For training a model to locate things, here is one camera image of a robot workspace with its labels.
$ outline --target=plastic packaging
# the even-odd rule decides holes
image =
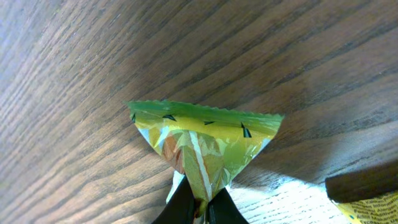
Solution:
[[[398,223],[398,192],[351,203],[336,203],[352,224]]]
[[[204,208],[269,143],[283,120],[277,114],[173,101],[132,101],[127,105],[142,136],[187,176],[193,195]]]

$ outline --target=wooden table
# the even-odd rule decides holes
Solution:
[[[0,222],[150,223],[173,170],[123,101],[286,114],[251,223],[347,223],[325,177],[398,161],[395,0],[0,2]]]

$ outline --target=black object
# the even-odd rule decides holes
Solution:
[[[226,189],[221,190],[207,206],[206,221],[209,224],[247,224],[236,208]]]
[[[194,214],[195,198],[187,177],[184,177],[173,197],[152,224],[192,224],[195,219]]]
[[[188,179],[184,177],[163,212],[152,224],[192,224],[197,205]],[[248,224],[226,189],[221,190],[208,204],[205,219],[209,224]]]

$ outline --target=candy wrapper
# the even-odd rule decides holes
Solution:
[[[172,101],[127,105],[146,141],[187,176],[202,208],[269,143],[283,119]]]
[[[352,224],[398,223],[398,191],[351,203],[335,203]]]

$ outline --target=snack wrapper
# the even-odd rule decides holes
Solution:
[[[276,135],[283,116],[173,101],[127,103],[153,149],[185,174],[195,199],[207,203]]]
[[[398,192],[374,199],[335,203],[352,224],[398,223]]]

